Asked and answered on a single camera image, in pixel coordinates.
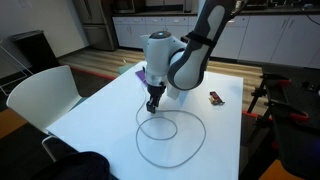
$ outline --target wooden floor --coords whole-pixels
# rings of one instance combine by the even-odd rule
[[[109,77],[118,77],[118,67],[140,62],[144,60],[144,54],[140,51],[118,49],[115,52],[85,49],[61,59],[63,65],[69,65],[85,71],[102,74]],[[246,66],[233,63],[209,61],[207,71],[242,77],[244,79],[243,110],[247,110],[252,100],[251,92],[260,85],[262,75],[260,67]],[[266,98],[260,98],[253,113],[263,114]]]

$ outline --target white chair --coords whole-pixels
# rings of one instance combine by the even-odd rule
[[[40,131],[82,102],[69,66],[59,66],[39,72],[22,81],[10,93],[7,106]],[[51,158],[56,158],[42,141]]]

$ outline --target cabinet handle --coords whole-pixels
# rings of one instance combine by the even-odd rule
[[[292,18],[292,21],[289,24],[289,28],[291,28],[293,21],[294,21],[294,18]]]
[[[283,27],[287,24],[287,21],[288,21],[287,18],[285,18],[284,21],[283,21],[283,23],[282,23],[281,28],[283,28]]]

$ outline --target countertop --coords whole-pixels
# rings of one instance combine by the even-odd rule
[[[135,14],[114,14],[114,17],[128,16],[197,16],[198,12],[185,13],[183,11],[150,11]],[[262,10],[243,10],[240,15],[299,15],[320,14],[320,7],[302,10],[298,7],[270,7]]]

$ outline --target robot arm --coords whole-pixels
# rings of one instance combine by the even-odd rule
[[[142,37],[150,100],[147,110],[155,113],[169,83],[179,90],[196,88],[203,80],[208,58],[231,17],[235,0],[206,0],[190,39],[185,44],[169,32]]]

